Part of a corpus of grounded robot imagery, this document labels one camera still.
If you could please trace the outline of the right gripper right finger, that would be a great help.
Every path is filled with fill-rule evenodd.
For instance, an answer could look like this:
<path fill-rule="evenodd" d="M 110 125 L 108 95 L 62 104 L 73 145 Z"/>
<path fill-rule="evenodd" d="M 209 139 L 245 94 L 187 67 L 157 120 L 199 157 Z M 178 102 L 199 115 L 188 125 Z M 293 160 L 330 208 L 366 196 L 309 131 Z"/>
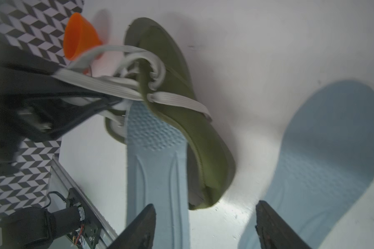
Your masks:
<path fill-rule="evenodd" d="M 256 215 L 262 249 L 311 249 L 266 201 L 258 202 Z"/>

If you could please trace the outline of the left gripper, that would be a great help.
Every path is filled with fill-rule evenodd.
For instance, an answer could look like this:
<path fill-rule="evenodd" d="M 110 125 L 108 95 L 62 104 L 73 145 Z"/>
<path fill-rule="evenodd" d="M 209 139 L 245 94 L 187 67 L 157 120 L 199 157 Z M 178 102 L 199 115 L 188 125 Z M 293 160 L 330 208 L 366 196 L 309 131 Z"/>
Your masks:
<path fill-rule="evenodd" d="M 11 166 L 23 139 L 56 140 L 121 102 L 121 98 L 54 78 L 61 68 L 0 37 L 0 168 Z M 98 99 L 74 105 L 62 97 Z"/>

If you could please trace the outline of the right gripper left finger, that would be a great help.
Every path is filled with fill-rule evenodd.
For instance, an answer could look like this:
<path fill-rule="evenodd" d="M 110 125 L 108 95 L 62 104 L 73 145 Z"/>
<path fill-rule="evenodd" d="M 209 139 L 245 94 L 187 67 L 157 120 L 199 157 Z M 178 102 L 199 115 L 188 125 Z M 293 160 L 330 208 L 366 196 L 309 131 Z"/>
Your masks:
<path fill-rule="evenodd" d="M 108 249 L 151 249 L 156 227 L 156 211 L 148 204 Z"/>

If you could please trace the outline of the green shoe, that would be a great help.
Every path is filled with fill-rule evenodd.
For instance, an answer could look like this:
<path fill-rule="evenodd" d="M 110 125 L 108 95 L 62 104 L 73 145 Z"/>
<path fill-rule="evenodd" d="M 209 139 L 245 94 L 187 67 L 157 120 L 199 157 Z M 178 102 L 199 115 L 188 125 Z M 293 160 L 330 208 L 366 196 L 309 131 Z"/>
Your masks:
<path fill-rule="evenodd" d="M 126 144 L 126 117 L 143 103 L 187 140 L 189 210 L 215 205 L 230 185 L 235 161 L 212 126 L 212 117 L 194 94 L 187 62 L 157 22 L 134 20 L 122 46 L 95 47 L 59 70 L 55 78 L 122 99 L 106 115 L 108 133 Z"/>

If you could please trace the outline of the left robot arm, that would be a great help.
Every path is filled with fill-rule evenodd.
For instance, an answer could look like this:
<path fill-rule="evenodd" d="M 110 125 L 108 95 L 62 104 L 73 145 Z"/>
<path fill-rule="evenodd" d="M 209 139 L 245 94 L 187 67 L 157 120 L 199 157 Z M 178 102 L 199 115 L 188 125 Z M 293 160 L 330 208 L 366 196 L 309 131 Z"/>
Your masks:
<path fill-rule="evenodd" d="M 17 172 L 13 161 L 22 140 L 55 140 L 121 101 L 56 79 L 59 70 L 59 64 L 0 39 L 0 176 Z M 46 249 L 92 219 L 86 207 L 54 213 L 22 208 L 0 220 L 2 248 Z"/>

